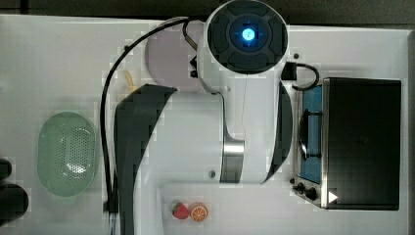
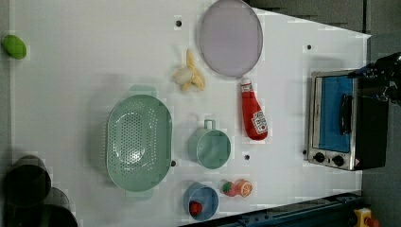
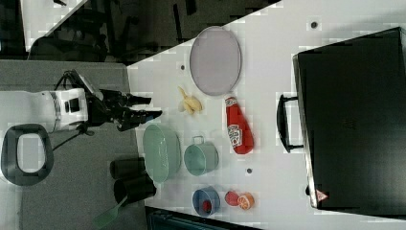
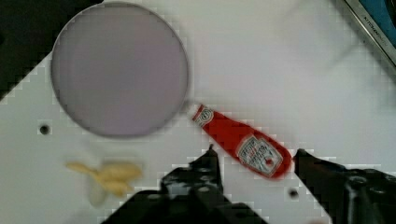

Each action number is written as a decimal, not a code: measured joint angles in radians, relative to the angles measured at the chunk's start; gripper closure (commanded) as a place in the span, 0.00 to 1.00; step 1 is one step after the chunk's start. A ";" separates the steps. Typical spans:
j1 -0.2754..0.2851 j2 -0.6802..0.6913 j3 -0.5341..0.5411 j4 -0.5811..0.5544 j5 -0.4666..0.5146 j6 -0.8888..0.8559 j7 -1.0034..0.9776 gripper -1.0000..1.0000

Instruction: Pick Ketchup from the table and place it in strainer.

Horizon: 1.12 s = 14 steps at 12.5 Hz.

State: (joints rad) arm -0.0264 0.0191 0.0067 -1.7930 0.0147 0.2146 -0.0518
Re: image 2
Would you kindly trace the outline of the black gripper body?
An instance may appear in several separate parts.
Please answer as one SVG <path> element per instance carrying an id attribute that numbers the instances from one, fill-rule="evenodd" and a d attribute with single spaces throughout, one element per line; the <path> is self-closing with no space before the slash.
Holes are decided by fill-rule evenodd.
<path id="1" fill-rule="evenodd" d="M 360 82 L 357 94 L 378 101 L 400 104 L 401 57 L 396 52 L 348 74 Z"/>

